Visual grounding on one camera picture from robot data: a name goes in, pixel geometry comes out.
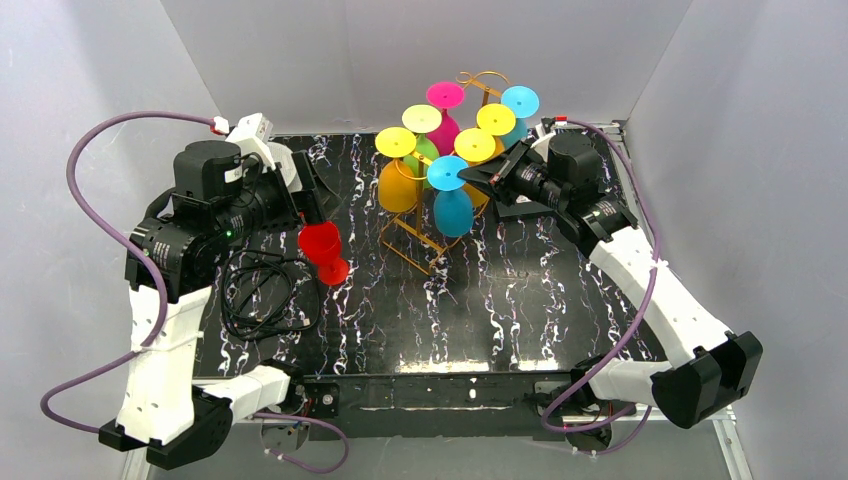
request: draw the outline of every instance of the purple cable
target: purple cable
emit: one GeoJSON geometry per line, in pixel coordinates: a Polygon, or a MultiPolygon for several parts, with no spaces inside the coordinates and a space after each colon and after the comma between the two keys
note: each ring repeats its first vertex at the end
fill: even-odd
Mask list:
{"type": "MultiPolygon", "coordinates": [[[[159,335],[159,332],[162,331],[162,327],[165,325],[165,317],[168,314],[168,293],[165,289],[165,279],[162,278],[162,273],[159,271],[159,268],[156,267],[156,264],[153,263],[144,253],[136,247],[129,239],[125,238],[121,232],[117,231],[112,225],[109,224],[106,220],[103,219],[97,212],[91,208],[91,205],[85,200],[80,192],[79,185],[77,185],[77,163],[79,162],[79,157],[82,155],[83,150],[88,144],[99,135],[101,132],[106,130],[109,127],[113,127],[119,123],[123,123],[129,120],[135,120],[137,118],[170,118],[174,120],[185,120],[187,122],[195,122],[201,123],[204,125],[209,125],[210,127],[215,126],[215,121],[211,118],[197,117],[194,115],[186,115],[183,113],[172,113],[172,112],[164,112],[164,111],[146,111],[146,112],[133,112],[133,113],[125,113],[123,115],[118,115],[117,117],[110,118],[105,122],[97,125],[88,131],[83,137],[77,142],[74,146],[74,149],[71,150],[71,155],[68,157],[68,166],[65,170],[65,174],[68,179],[68,188],[71,190],[71,196],[74,197],[74,200],[79,204],[82,211],[85,212],[86,215],[90,219],[97,224],[104,232],[106,232],[110,237],[114,238],[115,241],[124,246],[127,250],[130,251],[136,258],[138,258],[144,267],[150,272],[153,276],[153,283],[156,284],[156,290],[159,291],[159,314],[156,317],[156,323],[153,324],[153,329],[150,331],[150,334],[147,335],[147,338],[141,342],[141,346],[149,347],[156,337],[159,335]]],[[[61,423],[62,425],[66,425],[71,428],[75,428],[77,430],[81,430],[83,432],[94,433],[97,434],[99,432],[99,428],[92,427],[90,425],[85,425],[79,422],[75,422],[69,418],[65,418],[53,410],[50,409],[50,399],[56,396],[59,393],[64,392],[70,388],[76,387],[82,383],[85,383],[93,378],[99,377],[106,372],[114,370],[115,368],[129,362],[133,358],[138,355],[137,352],[128,352],[120,358],[113,360],[112,362],[103,365],[100,368],[92,370],[84,375],[80,375],[79,377],[67,381],[61,385],[57,385],[51,388],[47,393],[41,397],[41,412],[44,413],[48,418],[54,420],[56,422],[61,423]]]]}
{"type": "MultiPolygon", "coordinates": [[[[633,164],[630,161],[630,158],[620,148],[618,148],[618,145],[616,145],[615,142],[613,142],[613,140],[609,137],[609,135],[604,133],[603,130],[596,127],[595,125],[592,125],[592,124],[586,123],[586,122],[581,122],[579,120],[569,119],[568,121],[575,124],[575,125],[579,125],[583,128],[586,128],[587,130],[589,130],[592,133],[595,133],[596,135],[601,137],[609,145],[610,149],[616,154],[616,156],[618,156],[619,160],[621,160],[622,165],[624,165],[624,169],[627,171],[627,176],[630,178],[630,183],[633,185],[633,191],[636,195],[636,201],[637,201],[637,203],[641,204],[641,206],[642,206],[642,212],[645,215],[645,223],[647,224],[647,228],[654,235],[654,249],[653,249],[653,255],[651,256],[651,258],[653,259],[654,262],[657,262],[660,258],[660,247],[662,245],[660,233],[655,228],[656,224],[654,222],[654,219],[651,216],[651,213],[650,213],[649,209],[647,208],[647,205],[645,205],[644,201],[642,200],[644,197],[642,196],[642,191],[641,191],[641,187],[639,186],[639,182],[636,181],[636,175],[635,175],[635,172],[633,171],[633,164]]],[[[592,367],[589,370],[589,372],[586,373],[586,375],[581,377],[578,381],[574,382],[574,384],[572,384],[565,392],[563,392],[559,397],[557,397],[548,406],[548,408],[545,409],[545,411],[542,413],[542,427],[544,427],[545,430],[548,430],[548,431],[551,431],[551,432],[556,432],[556,433],[566,433],[566,432],[577,433],[577,432],[585,432],[585,431],[589,431],[589,430],[594,430],[594,429],[603,427],[604,425],[609,425],[610,423],[615,421],[617,418],[620,418],[622,415],[629,413],[630,409],[634,407],[633,405],[631,405],[629,408],[622,409],[620,412],[616,413],[615,415],[612,415],[611,417],[609,417],[609,418],[607,418],[603,421],[600,421],[598,423],[593,423],[593,424],[590,424],[590,425],[578,425],[578,426],[575,426],[575,427],[564,428],[564,427],[558,427],[558,426],[555,426],[555,425],[551,425],[550,423],[548,423],[548,418],[550,418],[553,411],[557,407],[562,405],[563,402],[565,402],[575,392],[577,392],[578,390],[583,388],[583,386],[586,385],[586,383],[588,383],[589,380],[591,380],[595,375],[597,375],[598,372],[600,372],[604,367],[606,367],[607,364],[609,364],[609,362],[611,362],[612,359],[615,358],[618,355],[619,352],[621,352],[621,350],[624,348],[624,346],[627,345],[627,342],[629,342],[630,339],[633,338],[633,335],[636,333],[636,330],[639,328],[639,325],[642,323],[642,318],[645,316],[645,311],[648,309],[648,305],[651,303],[651,297],[654,294],[654,287],[656,286],[656,283],[657,283],[657,268],[653,267],[653,268],[651,268],[650,276],[648,278],[648,286],[645,289],[645,297],[642,299],[642,303],[639,305],[639,310],[636,312],[636,316],[633,318],[633,322],[630,324],[630,327],[624,332],[624,335],[621,336],[618,343],[616,343],[616,345],[612,348],[612,350],[610,350],[606,355],[604,355],[604,357],[601,359],[600,362],[598,362],[594,367],[592,367]]],[[[627,437],[620,444],[616,445],[615,447],[613,447],[611,449],[606,450],[605,453],[612,453],[612,452],[618,451],[621,448],[623,448],[625,445],[630,443],[630,441],[633,440],[633,438],[635,438],[636,435],[642,430],[642,427],[645,426],[645,422],[648,420],[648,416],[650,414],[651,414],[651,408],[648,408],[647,411],[645,412],[645,416],[642,418],[642,421],[639,422],[639,425],[636,426],[636,429],[633,431],[633,433],[630,434],[630,436],[627,437]]]]}
{"type": "Polygon", "coordinates": [[[321,474],[334,472],[334,471],[338,470],[339,467],[341,467],[342,464],[347,460],[347,455],[350,452],[350,441],[347,439],[347,436],[345,436],[344,432],[342,432],[341,429],[339,429],[339,427],[333,425],[332,423],[327,423],[327,422],[317,420],[317,419],[314,419],[314,418],[297,417],[297,416],[294,416],[294,415],[281,415],[281,414],[278,414],[278,413],[257,413],[257,414],[254,414],[253,416],[256,417],[256,418],[271,418],[271,419],[277,419],[277,420],[289,420],[289,421],[294,421],[294,422],[312,423],[312,424],[318,425],[319,427],[324,427],[328,430],[332,430],[336,435],[339,436],[339,438],[342,440],[342,443],[344,443],[345,451],[344,451],[344,454],[342,454],[341,460],[339,460],[338,462],[336,462],[334,465],[332,465],[330,467],[313,467],[312,465],[309,465],[306,462],[298,460],[297,458],[290,457],[290,456],[286,455],[285,453],[283,453],[279,450],[274,450],[273,448],[266,448],[266,450],[273,453],[275,456],[282,457],[283,460],[288,460],[289,462],[297,465],[298,467],[306,470],[307,472],[321,473],[321,474]]]}

